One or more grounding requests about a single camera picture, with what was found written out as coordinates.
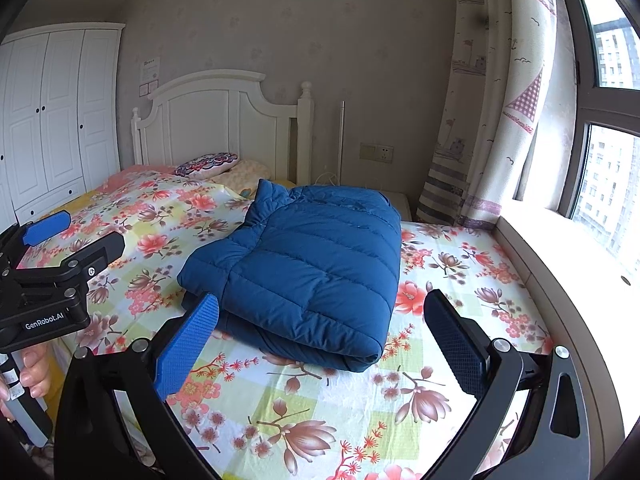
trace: folded jacket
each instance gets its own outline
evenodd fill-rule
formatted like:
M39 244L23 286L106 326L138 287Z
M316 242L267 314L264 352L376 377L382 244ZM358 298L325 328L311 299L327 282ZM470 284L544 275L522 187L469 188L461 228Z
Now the folded jacket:
M400 246L399 214L377 191L261 180L244 223L194 251L178 282L214 294L218 329L238 340L361 372L386 343Z

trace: bolt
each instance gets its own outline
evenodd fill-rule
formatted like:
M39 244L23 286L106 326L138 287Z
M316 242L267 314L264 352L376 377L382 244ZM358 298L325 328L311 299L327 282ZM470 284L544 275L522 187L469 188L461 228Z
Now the bolt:
M87 357L88 353L89 353L89 349L86 346L79 346L78 348L76 348L76 351L74 352L74 357L76 359L84 359L85 357Z
M556 346L556 355L561 359L567 359L569 357L569 351L564 346Z
M144 352L148 347L149 341L144 338L136 339L133 343L131 343L131 349L138 354Z
M494 348L498 352L508 352L511 349L511 343L509 343L506 339L496 339L494 341Z

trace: white wardrobe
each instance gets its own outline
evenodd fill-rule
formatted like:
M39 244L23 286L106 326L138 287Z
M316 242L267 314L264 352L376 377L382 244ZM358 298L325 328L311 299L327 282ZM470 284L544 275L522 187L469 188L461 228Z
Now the white wardrobe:
M0 232L120 171L115 79L123 27L47 25L0 45Z

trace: hand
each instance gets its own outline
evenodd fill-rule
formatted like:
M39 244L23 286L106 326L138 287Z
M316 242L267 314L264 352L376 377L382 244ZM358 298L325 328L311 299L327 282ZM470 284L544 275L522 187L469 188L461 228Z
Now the hand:
M20 351L24 360L24 368L20 372L20 383L30 388L33 398L44 397L51 386L47 348L47 343L40 343ZM0 379L0 412L13 420L14 417L4 405L4 400L9 400L9 390Z

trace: sailboat curtain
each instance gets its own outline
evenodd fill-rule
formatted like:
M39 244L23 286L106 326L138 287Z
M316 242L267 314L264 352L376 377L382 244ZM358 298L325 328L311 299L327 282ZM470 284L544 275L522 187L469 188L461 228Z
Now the sailboat curtain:
M418 219L494 227L536 131L555 44L555 0L458 0L449 88Z

